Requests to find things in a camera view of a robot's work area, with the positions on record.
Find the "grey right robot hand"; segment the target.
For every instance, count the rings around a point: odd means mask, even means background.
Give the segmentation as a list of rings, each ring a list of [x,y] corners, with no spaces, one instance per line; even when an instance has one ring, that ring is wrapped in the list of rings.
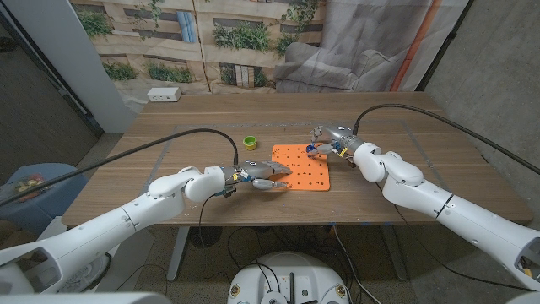
[[[364,143],[351,128],[343,126],[317,126],[311,134],[311,144],[306,147],[309,157],[335,153],[353,164],[356,149]]]

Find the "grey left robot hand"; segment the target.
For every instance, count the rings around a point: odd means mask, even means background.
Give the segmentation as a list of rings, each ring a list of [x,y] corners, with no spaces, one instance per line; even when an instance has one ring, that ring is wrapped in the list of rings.
[[[287,182],[275,182],[271,180],[272,176],[289,175],[292,171],[285,165],[265,160],[265,161],[249,161],[241,163],[237,166],[221,167],[225,177],[224,191],[217,194],[229,197],[236,191],[235,185],[241,182],[249,182],[252,186],[259,190],[270,190],[273,188],[286,188]]]

